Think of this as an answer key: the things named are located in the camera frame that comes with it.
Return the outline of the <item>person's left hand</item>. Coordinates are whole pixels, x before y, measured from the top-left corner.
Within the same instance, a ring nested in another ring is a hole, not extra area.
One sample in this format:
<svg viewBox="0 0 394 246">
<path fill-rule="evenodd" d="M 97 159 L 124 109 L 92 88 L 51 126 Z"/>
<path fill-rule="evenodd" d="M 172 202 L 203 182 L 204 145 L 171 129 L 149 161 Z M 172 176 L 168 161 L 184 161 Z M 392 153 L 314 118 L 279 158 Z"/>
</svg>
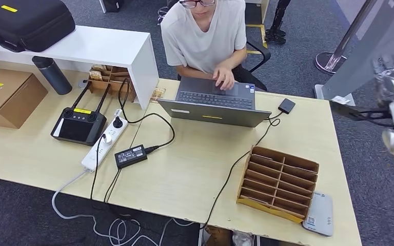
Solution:
<svg viewBox="0 0 394 246">
<path fill-rule="evenodd" d="M 215 80 L 215 86 L 219 87 L 220 90 L 226 91 L 234 87 L 234 75 L 227 65 L 218 65 L 214 70 L 213 79 Z"/>
</svg>

